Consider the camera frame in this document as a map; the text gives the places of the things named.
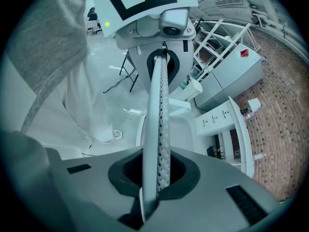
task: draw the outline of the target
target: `drawer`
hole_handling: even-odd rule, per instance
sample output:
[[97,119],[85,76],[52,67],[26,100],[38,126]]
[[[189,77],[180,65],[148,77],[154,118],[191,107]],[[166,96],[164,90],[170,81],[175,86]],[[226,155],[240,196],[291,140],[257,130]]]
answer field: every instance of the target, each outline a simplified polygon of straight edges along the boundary
[[197,134],[205,134],[210,131],[207,114],[203,114],[195,119],[197,125]]
[[211,131],[226,128],[233,124],[233,119],[226,103],[221,104],[206,114]]

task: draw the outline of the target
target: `red object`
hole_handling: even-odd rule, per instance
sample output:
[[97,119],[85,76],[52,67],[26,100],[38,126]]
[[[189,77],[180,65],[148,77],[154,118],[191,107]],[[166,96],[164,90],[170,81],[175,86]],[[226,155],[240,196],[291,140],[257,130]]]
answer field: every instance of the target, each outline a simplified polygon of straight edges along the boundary
[[241,57],[247,57],[247,56],[249,56],[249,49],[240,51],[240,56],[241,56]]

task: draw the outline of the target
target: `folding chair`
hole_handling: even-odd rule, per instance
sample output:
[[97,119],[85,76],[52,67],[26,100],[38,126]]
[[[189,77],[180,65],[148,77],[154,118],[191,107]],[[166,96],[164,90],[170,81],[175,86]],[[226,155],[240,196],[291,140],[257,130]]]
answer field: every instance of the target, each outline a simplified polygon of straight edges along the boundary
[[[130,58],[129,52],[127,52],[127,53],[126,53],[125,60],[124,60],[124,62],[122,63],[122,66],[121,66],[121,70],[120,70],[119,75],[121,75],[122,69],[124,69],[125,72],[129,75],[129,73],[126,71],[126,69],[125,69],[125,67],[124,67],[124,64],[125,64],[126,60],[128,60],[129,63],[133,66],[133,68],[134,68],[133,71],[136,70],[135,67],[134,67],[134,64],[133,64],[133,62],[132,62],[132,59]],[[132,88],[134,87],[134,84],[136,83],[136,80],[137,80],[138,76],[139,76],[139,74],[136,75],[136,77],[135,77],[134,80],[133,80],[133,79],[131,78],[131,76],[130,76],[130,79],[131,79],[131,81],[133,82],[133,84],[132,84],[132,86],[131,86],[131,88],[130,88],[130,92],[132,91]]]

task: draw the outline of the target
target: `air vent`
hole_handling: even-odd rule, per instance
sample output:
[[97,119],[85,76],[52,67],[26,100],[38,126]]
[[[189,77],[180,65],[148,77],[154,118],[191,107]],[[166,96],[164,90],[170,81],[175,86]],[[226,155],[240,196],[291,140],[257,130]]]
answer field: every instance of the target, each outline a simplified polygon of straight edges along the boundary
[[234,200],[242,214],[252,226],[267,216],[267,213],[249,196],[241,186],[227,188],[226,191]]
[[214,3],[215,6],[242,4],[242,0],[218,0]]

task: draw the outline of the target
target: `person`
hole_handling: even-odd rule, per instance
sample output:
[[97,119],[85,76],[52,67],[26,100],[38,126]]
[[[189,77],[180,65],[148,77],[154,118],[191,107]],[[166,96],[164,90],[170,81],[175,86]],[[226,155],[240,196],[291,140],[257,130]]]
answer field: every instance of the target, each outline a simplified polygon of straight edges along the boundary
[[87,17],[89,17],[89,21],[96,21],[98,19],[95,7],[89,10]]
[[62,159],[82,157],[90,146],[115,138],[84,10],[85,0],[34,1],[2,58],[1,129],[21,131]]

